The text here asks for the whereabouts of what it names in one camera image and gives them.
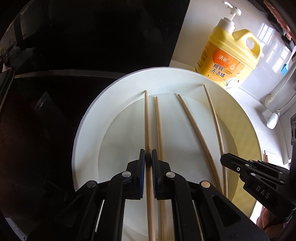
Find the person's right hand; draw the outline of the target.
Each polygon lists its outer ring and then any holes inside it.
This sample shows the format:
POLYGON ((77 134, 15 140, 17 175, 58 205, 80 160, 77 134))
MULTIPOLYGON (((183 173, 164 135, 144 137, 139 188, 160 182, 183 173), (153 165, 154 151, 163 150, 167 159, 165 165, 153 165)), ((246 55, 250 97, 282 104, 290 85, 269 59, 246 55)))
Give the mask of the person's right hand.
POLYGON ((264 206, 261 209, 260 215, 256 221, 256 225, 267 234, 269 240, 274 240, 280 236, 287 222, 271 225, 271 213, 264 206))

